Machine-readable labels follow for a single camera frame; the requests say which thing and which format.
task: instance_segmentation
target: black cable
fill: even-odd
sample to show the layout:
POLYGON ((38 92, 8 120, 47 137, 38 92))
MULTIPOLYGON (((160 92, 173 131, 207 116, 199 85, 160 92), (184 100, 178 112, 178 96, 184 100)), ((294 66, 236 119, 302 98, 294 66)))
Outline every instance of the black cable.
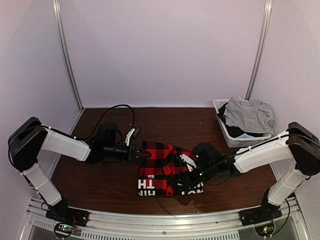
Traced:
POLYGON ((46 204, 46 206, 48 207, 48 209, 50 210, 50 212, 53 213, 57 218, 59 218, 60 221, 62 221, 62 222, 64 222, 64 223, 67 222, 63 217, 58 216, 58 215, 55 213, 55 211, 52 210, 51 206, 50 206, 47 202, 46 202, 45 204, 46 204))
POLYGON ((286 225, 286 223, 288 222, 288 219, 290 217, 290 210, 291 210, 290 209, 290 204, 289 204, 287 199, 285 199, 285 201, 286 201, 286 204, 288 205, 288 215, 286 216, 286 219, 285 219, 284 223, 282 224, 282 226, 279 228, 279 230, 276 231, 275 233, 273 233, 272 236, 278 234, 284 228, 284 226, 286 225))
POLYGON ((44 204, 45 204, 46 202, 44 201, 43 203, 41 203, 41 209, 43 210, 43 211, 47 211, 47 209, 44 209, 44 204))
POLYGON ((119 129, 117 129, 116 132, 119 134, 120 140, 116 142, 115 145, 119 145, 120 143, 122 143, 123 136, 122 136, 122 132, 119 129))
POLYGON ((129 108, 132 112, 132 127, 135 126, 135 122, 136 122, 136 114, 135 114, 135 111, 133 110, 133 108, 127 104, 119 104, 119 105, 115 105, 115 106, 112 106, 110 108, 108 108, 100 117, 100 119, 98 120, 98 122, 96 123, 96 125, 94 126, 93 128, 93 131, 90 133, 89 136, 86 136, 86 137, 83 137, 83 138, 77 138, 78 140, 87 140, 87 139, 90 139, 94 134, 95 134, 95 131, 97 129, 97 127, 99 126, 100 122, 102 121, 102 119, 104 118, 104 116, 106 115, 106 113, 110 112, 112 109, 115 109, 115 108, 119 108, 119 107, 126 107, 126 108, 129 108))
POLYGON ((224 181, 222 181, 222 182, 219 182, 218 184, 210 184, 210 183, 208 183, 207 181, 205 181, 205 183, 206 184, 208 184, 208 185, 210 185, 210 186, 219 186, 219 185, 221 185, 221 184, 224 184, 226 181, 228 181, 230 178, 227 178, 226 180, 224 180, 224 181))

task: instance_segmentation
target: folded clothing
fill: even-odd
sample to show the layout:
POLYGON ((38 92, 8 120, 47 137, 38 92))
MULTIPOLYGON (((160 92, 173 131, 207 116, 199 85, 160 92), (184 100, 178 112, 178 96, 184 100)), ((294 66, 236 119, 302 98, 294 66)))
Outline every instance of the folded clothing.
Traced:
POLYGON ((188 150, 169 144, 143 141, 142 148, 150 157, 142 159, 138 164, 138 193, 140 196, 167 196, 188 195, 203 193, 201 182, 193 190, 185 191, 185 187, 179 184, 180 174, 192 171, 187 163, 179 160, 177 156, 186 155, 192 161, 192 165, 200 164, 195 156, 188 150))
POLYGON ((274 113, 271 107, 262 101, 231 98, 225 106, 223 116, 227 126, 238 127, 245 133, 274 135, 274 113))
POLYGON ((226 118, 224 117, 225 111, 226 111, 226 105, 228 103, 224 104, 220 109, 219 109, 219 113, 217 113, 217 116, 222 120, 222 122, 225 125, 225 128, 228 132, 228 134, 232 137, 232 138, 237 138, 243 134, 247 134, 249 136, 258 138, 258 137, 263 137, 264 134, 263 133, 254 133, 254 132, 244 132, 242 131, 239 127, 237 126, 228 126, 226 125, 226 118))

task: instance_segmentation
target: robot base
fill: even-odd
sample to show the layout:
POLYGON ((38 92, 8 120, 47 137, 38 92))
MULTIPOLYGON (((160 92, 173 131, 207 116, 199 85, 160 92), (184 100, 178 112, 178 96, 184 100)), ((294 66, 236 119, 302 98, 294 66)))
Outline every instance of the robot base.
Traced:
MULTIPOLYGON (((69 208, 67 209, 69 219, 66 219, 64 223, 70 226, 79 226, 79 227, 86 227, 89 213, 84 210, 69 208)), ((61 222, 61 218, 59 218, 56 214, 52 213, 52 211, 48 210, 45 214, 45 217, 48 219, 53 219, 55 221, 61 222)))
POLYGON ((252 224, 260 224, 268 222, 270 220, 280 218, 282 216, 281 210, 267 211, 259 206, 240 211, 240 218, 242 226, 248 226, 252 224))

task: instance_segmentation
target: metal strip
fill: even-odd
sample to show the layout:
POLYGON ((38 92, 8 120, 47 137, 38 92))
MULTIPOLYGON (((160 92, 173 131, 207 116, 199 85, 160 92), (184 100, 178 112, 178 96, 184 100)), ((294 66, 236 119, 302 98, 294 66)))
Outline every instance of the metal strip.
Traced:
POLYGON ((18 231, 18 238, 17 240, 28 240, 29 235, 31 232, 31 228, 33 225, 33 220, 31 218, 34 218, 33 216, 30 216, 29 214, 25 213, 22 219, 22 224, 18 231))
POLYGON ((69 78, 69 82, 71 85, 73 97, 76 102, 76 106, 79 111, 82 111, 84 109, 84 107, 83 107, 81 99, 80 99, 79 91, 78 91, 77 84, 75 81, 75 76, 74 76, 71 62, 70 62, 70 57, 69 57, 67 42, 66 42, 66 37, 65 37, 65 31, 64 31, 64 25, 62 22, 60 0, 52 0, 52 3, 53 3, 53 12, 54 12, 56 26, 57 26, 57 30, 58 30, 59 39, 60 39, 62 57, 63 57, 63 62, 65 65, 66 73, 69 78))
POLYGON ((310 234, 303 213, 292 216, 299 240, 310 240, 310 234))
POLYGON ((257 80, 257 76, 259 73, 259 68, 261 65, 262 56, 266 46, 267 36, 269 32, 271 13, 272 13, 272 0, 265 0, 259 44, 258 44, 258 49, 257 49, 255 60, 254 60, 251 79, 249 82, 248 89, 246 91, 245 100, 250 100, 252 92, 254 90, 256 80, 257 80))
MULTIPOLYGON (((41 209, 42 202, 43 201, 40 199, 32 198, 27 209, 27 214, 35 220, 47 223, 40 226, 50 230, 50 226, 54 224, 55 221, 45 217, 46 211, 41 209)), ((302 224, 296 228, 297 231, 299 231, 299 236, 306 235, 308 230, 306 229, 305 224, 303 224, 304 219, 297 199, 295 197, 289 198, 289 205, 291 208, 291 216, 297 216, 297 219, 300 221, 296 222, 296 224, 302 224)), ((75 235, 74 237, 79 237, 81 239, 99 239, 99 237, 102 239, 102 237, 106 237, 106 239, 115 240, 150 240, 160 238, 162 240, 205 240, 206 238, 208 239, 208 236, 221 235, 252 228, 253 225, 242 226, 239 217, 240 210, 241 209, 234 209, 211 213, 181 215, 139 215, 88 210, 89 218, 87 226, 78 227, 78 235, 75 235), (88 237, 88 234, 94 235, 94 238, 88 237)), ((288 214, 286 203, 281 205, 281 211, 283 216, 279 219, 285 219, 288 214)), ((27 223, 37 225, 33 220, 28 220, 27 223)), ((21 239, 28 239, 28 236, 25 236, 27 234, 28 231, 25 231, 25 234, 21 239)))

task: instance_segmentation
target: wire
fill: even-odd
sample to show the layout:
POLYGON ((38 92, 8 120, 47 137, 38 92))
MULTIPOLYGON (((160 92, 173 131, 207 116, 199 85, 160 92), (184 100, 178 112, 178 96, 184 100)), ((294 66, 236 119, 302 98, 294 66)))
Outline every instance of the wire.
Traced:
POLYGON ((135 111, 133 110, 133 108, 132 108, 131 106, 129 106, 129 105, 127 105, 127 104, 119 104, 119 105, 115 105, 115 106, 112 106, 112 107, 108 108, 108 109, 101 115, 100 119, 98 120, 98 122, 97 122, 96 125, 94 126, 93 131, 90 133, 89 136, 86 136, 86 137, 83 137, 83 138, 77 138, 77 139, 78 139, 78 140, 82 140, 82 141, 83 141, 83 140, 90 139, 90 138, 94 135, 97 127, 98 127, 99 124, 101 123, 101 121, 102 121, 102 119, 104 118, 104 116, 106 115, 106 113, 110 112, 112 109, 119 108, 119 107, 126 107, 126 108, 129 108, 129 109, 131 110, 131 112, 132 112, 132 127, 134 127, 135 122, 136 122, 136 113, 135 113, 135 111))
POLYGON ((271 222, 272 222, 272 224, 273 224, 273 227, 274 227, 273 231, 276 230, 275 217, 276 217, 276 216, 273 214, 273 215, 272 215, 272 220, 271 220, 271 222))
POLYGON ((120 143, 122 143, 123 136, 122 136, 122 132, 119 129, 117 129, 116 132, 119 134, 120 140, 116 142, 115 145, 119 145, 120 143))
POLYGON ((288 219, 290 217, 290 211, 291 211, 290 204, 287 199, 285 199, 285 201, 286 201, 286 204, 288 205, 288 215, 286 216, 286 219, 285 219, 284 223, 282 224, 282 226, 279 228, 279 230, 277 232, 273 233, 272 236, 278 234, 284 228, 284 226, 286 225, 286 223, 288 222, 288 219))
POLYGON ((43 203, 41 203, 41 209, 44 210, 44 211, 48 211, 48 210, 49 210, 49 211, 50 211, 51 213, 53 213, 53 215, 55 215, 60 221, 66 223, 67 221, 66 221, 63 217, 58 216, 58 215, 55 213, 55 211, 52 210, 51 206, 47 203, 47 201, 45 200, 45 198, 44 198, 42 195, 40 195, 40 196, 41 196, 42 200, 44 201, 43 203))
POLYGON ((208 183, 207 181, 205 181, 205 183, 206 184, 208 184, 208 185, 210 185, 210 186, 219 186, 219 185, 221 185, 221 184, 224 184, 226 181, 228 181, 230 178, 227 178, 226 180, 224 180, 224 181, 222 181, 222 182, 219 182, 218 184, 210 184, 210 183, 208 183))

